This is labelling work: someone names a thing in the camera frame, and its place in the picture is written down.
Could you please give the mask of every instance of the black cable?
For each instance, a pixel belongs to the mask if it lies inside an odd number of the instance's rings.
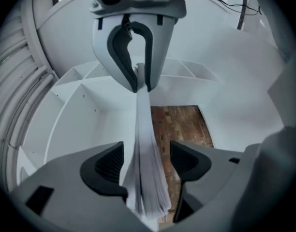
[[[221,2],[221,3],[222,3],[225,7],[227,7],[229,10],[235,11],[235,12],[237,12],[237,13],[241,13],[241,12],[240,12],[240,11],[237,11],[237,10],[233,10],[233,9],[229,8],[228,6],[230,6],[230,7],[247,7],[247,8],[250,9],[250,10],[256,11],[255,14],[246,14],[246,13],[242,13],[242,14],[244,14],[244,15],[256,15],[256,14],[258,14],[258,13],[260,13],[260,15],[262,14],[262,13],[261,13],[260,6],[258,7],[258,10],[255,10],[255,9],[253,9],[253,8],[250,8],[250,7],[249,7],[248,5],[246,5],[246,4],[228,4],[228,3],[226,3],[226,2],[223,1],[223,0],[217,0],[217,1]]]

